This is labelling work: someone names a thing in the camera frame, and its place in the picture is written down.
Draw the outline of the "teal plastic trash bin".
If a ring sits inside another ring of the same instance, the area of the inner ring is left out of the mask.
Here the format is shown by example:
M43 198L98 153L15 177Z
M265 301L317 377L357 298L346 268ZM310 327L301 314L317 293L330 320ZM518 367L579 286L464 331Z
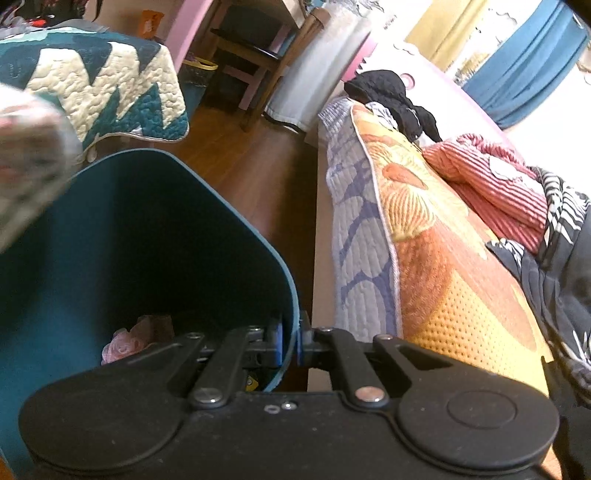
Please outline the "teal plastic trash bin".
M273 328L287 370L300 305L270 242L168 152L126 150L78 173L1 256L1 457L32 460L18 413L39 388L99 365L114 332L144 315L214 338Z

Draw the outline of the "grey purple wrapper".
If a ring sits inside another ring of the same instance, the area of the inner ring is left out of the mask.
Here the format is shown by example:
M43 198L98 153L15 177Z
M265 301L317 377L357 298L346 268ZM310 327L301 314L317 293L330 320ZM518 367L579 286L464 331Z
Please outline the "grey purple wrapper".
M66 189L82 144L54 97L1 86L1 249Z

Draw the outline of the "blue grey quilted bedspread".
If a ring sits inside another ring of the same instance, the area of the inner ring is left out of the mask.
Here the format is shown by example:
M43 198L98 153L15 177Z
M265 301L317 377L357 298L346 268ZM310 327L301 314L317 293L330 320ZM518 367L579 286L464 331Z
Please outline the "blue grey quilted bedspread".
M367 147L353 122L353 100L339 97L320 113L325 186L332 202L335 327L370 343L402 333L398 256L388 239Z

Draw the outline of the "pink crumpled tissue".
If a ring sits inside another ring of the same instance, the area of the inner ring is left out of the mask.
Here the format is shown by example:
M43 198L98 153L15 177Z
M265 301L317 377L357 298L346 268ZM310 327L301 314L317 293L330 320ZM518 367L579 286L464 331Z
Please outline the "pink crumpled tissue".
M154 318L142 316L129 330L116 331L101 352L101 364L106 365L137 354L155 342Z

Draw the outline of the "orange yellow floral bed mat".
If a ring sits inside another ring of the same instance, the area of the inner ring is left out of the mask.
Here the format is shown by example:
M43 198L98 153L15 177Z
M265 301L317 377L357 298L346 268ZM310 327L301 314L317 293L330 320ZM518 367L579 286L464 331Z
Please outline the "orange yellow floral bed mat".
M361 104L352 116L397 257L403 338L547 394L553 356L519 283L486 247L493 232L403 134Z

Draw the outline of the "red striped blanket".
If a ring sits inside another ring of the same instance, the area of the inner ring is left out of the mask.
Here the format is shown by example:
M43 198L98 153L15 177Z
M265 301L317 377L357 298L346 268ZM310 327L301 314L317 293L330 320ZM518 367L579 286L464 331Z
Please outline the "red striped blanket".
M514 150L468 133L424 148L423 157L497 237L538 253L548 204L536 174Z

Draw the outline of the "white grey hanging cloth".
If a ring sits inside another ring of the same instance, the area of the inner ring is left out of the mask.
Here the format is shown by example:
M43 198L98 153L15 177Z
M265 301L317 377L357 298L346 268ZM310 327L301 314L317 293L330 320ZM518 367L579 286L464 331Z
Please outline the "white grey hanging cloth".
M322 1L331 18L287 69L264 114L274 122L308 132L370 30L384 19L384 1Z

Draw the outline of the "black white patterned cloth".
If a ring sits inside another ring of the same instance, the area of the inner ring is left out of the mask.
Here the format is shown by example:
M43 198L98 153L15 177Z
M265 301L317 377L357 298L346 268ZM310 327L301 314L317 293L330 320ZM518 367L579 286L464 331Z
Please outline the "black white patterned cloth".
M554 358L590 401L590 198L560 176L533 169L548 205L538 253L505 238L487 248L520 283Z

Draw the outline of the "black crumpled garment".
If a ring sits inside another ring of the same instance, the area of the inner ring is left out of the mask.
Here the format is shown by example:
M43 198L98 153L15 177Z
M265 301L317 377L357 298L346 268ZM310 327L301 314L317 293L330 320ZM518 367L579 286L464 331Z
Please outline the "black crumpled garment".
M373 70L356 75L345 83L344 90L353 100L363 104L380 103L397 122L398 130L410 142L426 134L434 142L442 137L434 115L408 97L402 78L390 70Z

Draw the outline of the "mesh basket yellow rim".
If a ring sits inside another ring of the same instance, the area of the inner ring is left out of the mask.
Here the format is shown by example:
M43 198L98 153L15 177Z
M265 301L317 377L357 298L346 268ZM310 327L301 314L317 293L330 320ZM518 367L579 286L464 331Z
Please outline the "mesh basket yellow rim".
M184 59L178 72L179 83L206 87L217 68L217 64L198 57Z

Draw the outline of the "teal cream zigzag quilt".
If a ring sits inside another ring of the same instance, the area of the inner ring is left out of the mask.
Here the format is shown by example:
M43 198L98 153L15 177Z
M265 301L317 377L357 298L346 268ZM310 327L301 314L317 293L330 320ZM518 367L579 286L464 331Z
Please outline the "teal cream zigzag quilt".
M73 27L1 42L1 81L64 112L84 149L113 136L177 142L189 131L176 70L162 44Z

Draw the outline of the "pink table leg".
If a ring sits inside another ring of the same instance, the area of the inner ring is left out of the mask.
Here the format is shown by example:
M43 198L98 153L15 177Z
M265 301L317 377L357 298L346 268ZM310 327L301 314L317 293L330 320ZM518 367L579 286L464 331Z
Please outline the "pink table leg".
M214 0L183 0L181 2L164 42L176 72L180 70L194 35L201 23L204 22L213 3Z

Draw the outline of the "yellow curtain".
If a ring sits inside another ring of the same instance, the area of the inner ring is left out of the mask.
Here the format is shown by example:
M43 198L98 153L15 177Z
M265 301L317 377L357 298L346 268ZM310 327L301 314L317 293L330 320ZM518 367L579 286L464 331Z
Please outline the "yellow curtain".
M415 45L441 71L446 71L459 56L487 3L487 0L433 1L406 42Z

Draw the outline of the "orange cardboard box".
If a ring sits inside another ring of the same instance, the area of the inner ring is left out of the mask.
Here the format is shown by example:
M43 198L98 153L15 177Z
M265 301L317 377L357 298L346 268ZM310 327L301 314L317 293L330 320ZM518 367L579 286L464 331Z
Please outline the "orange cardboard box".
M164 14L154 10L142 10L137 27L137 35L142 39L153 39L156 36Z

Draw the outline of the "blue curtain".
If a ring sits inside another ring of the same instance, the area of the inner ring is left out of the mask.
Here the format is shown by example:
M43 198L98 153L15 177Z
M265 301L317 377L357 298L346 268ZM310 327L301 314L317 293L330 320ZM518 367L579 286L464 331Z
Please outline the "blue curtain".
M543 1L464 84L463 90L505 130L530 115L566 78L590 40L563 1Z

